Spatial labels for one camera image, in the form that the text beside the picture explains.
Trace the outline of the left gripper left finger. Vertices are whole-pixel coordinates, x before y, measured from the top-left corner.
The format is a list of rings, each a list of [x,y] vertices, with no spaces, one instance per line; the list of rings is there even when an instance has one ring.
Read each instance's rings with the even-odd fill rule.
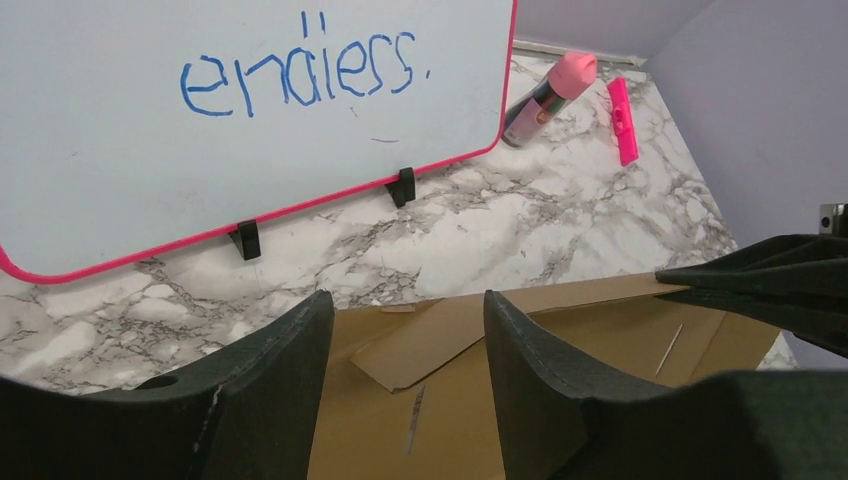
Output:
[[[334,325],[320,290],[131,390],[1,382],[5,479],[304,479]]]

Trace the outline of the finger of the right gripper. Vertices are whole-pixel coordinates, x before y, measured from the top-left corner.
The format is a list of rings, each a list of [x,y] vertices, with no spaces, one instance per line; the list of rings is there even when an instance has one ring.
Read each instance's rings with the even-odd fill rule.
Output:
[[[667,301],[737,313],[847,356],[847,239],[780,235],[695,266],[661,270]]]

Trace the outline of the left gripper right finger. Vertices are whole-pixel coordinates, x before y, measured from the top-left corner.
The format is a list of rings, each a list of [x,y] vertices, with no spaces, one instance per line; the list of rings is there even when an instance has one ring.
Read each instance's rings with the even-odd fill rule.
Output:
[[[503,294],[483,300],[509,479],[843,479],[843,371],[726,371],[668,388],[605,364]]]

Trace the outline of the brown cardboard box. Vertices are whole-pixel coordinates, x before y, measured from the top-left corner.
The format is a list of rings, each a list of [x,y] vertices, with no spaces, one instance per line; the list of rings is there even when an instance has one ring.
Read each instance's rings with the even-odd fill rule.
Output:
[[[542,327],[637,377],[679,386],[752,370],[776,328],[668,302],[652,274],[509,290]],[[503,475],[479,294],[336,314],[308,475]]]

